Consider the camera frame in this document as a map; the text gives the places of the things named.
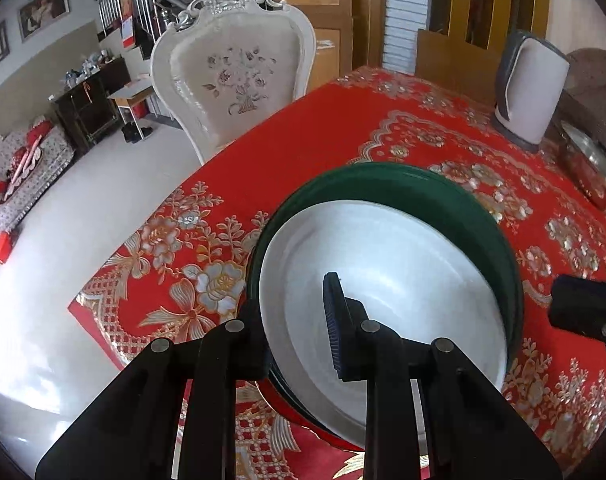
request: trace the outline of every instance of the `dark wood cabinet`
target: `dark wood cabinet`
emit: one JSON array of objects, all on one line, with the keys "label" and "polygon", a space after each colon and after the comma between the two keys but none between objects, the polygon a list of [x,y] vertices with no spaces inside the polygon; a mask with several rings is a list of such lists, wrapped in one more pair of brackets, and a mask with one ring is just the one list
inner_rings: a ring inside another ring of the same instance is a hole
[{"label": "dark wood cabinet", "polygon": [[116,58],[52,102],[78,155],[83,155],[121,121],[108,95],[131,81],[125,60]]}]

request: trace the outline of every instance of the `flower basket embroidery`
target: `flower basket embroidery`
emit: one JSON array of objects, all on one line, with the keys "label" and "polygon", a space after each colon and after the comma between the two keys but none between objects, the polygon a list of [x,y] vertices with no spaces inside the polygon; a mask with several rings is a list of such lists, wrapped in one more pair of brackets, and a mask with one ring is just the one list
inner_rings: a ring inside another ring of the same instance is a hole
[{"label": "flower basket embroidery", "polygon": [[236,102],[227,107],[227,113],[251,112],[258,109],[259,101],[268,98],[267,80],[274,73],[274,65],[276,60],[263,57],[258,46],[251,50],[230,47],[224,56],[212,54],[208,57],[209,69],[216,73],[216,83],[203,87],[211,91],[215,98],[225,89],[234,89]]}]

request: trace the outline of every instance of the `white ornate chair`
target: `white ornate chair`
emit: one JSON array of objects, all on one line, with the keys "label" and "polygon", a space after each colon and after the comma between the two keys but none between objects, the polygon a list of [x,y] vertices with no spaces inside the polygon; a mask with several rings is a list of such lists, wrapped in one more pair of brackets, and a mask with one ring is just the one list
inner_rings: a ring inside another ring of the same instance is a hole
[{"label": "white ornate chair", "polygon": [[194,0],[154,46],[152,82],[204,164],[303,96],[315,53],[312,24],[285,1]]}]

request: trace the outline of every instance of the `kettle handle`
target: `kettle handle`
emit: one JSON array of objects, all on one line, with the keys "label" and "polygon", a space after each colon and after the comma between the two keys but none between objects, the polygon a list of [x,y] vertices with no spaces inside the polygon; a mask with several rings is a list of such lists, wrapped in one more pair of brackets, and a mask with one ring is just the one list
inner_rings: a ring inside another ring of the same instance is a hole
[{"label": "kettle handle", "polygon": [[494,87],[496,92],[496,107],[498,108],[498,111],[502,117],[508,121],[511,118],[510,109],[507,102],[507,89],[510,85],[510,80],[512,79],[512,73],[516,67],[518,56],[525,46],[526,40],[530,39],[537,41],[569,62],[567,56],[549,41],[539,38],[527,30],[516,30],[515,32],[512,32],[507,38],[507,44],[505,45],[502,57],[500,58],[499,69],[496,73],[496,85]]}]

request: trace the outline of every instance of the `tile floor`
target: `tile floor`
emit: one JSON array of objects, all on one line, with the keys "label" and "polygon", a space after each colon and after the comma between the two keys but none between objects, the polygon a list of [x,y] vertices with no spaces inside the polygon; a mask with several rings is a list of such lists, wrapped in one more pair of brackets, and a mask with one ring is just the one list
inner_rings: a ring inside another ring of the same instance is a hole
[{"label": "tile floor", "polygon": [[67,305],[198,166],[182,130],[158,125],[137,144],[116,132],[22,222],[0,266],[0,439],[29,475],[117,372]]}]

